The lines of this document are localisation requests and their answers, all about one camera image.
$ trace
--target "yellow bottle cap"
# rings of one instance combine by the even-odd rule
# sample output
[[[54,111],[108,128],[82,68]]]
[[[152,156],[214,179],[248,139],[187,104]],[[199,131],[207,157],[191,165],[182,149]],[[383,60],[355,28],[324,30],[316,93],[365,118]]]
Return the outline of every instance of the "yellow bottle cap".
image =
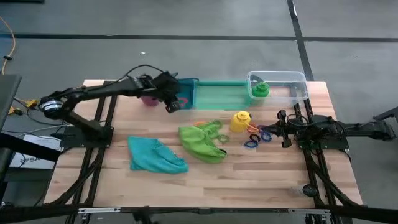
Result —
[[[250,114],[246,111],[240,111],[237,113],[236,117],[241,121],[245,121],[250,118]]]

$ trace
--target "transparent container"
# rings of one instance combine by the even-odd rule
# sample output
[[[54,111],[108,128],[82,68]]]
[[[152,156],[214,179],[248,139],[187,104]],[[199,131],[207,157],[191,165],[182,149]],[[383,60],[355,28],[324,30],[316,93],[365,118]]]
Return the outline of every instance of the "transparent container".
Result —
[[[248,93],[252,105],[294,105],[308,99],[305,75],[294,71],[251,71],[247,76]],[[266,97],[253,96],[253,88],[260,82],[269,85]]]

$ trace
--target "green lid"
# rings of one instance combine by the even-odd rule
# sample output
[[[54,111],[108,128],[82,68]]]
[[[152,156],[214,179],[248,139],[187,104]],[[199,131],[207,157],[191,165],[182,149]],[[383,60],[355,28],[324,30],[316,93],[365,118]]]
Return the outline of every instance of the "green lid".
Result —
[[[266,82],[260,82],[252,89],[251,93],[256,97],[266,97],[269,93],[269,85]]]

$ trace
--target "pink object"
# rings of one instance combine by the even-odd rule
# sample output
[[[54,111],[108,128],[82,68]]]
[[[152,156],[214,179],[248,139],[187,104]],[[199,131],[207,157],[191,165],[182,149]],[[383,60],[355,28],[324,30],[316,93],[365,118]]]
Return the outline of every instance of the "pink object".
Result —
[[[141,100],[147,106],[156,106],[159,104],[159,100],[151,96],[142,96]]]

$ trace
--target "teal tray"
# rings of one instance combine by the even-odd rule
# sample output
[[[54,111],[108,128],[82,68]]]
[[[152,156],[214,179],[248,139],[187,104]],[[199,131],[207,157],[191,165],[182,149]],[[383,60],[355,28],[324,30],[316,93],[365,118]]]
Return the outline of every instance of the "teal tray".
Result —
[[[252,101],[242,80],[198,81],[195,91],[195,109],[199,110],[243,110]]]

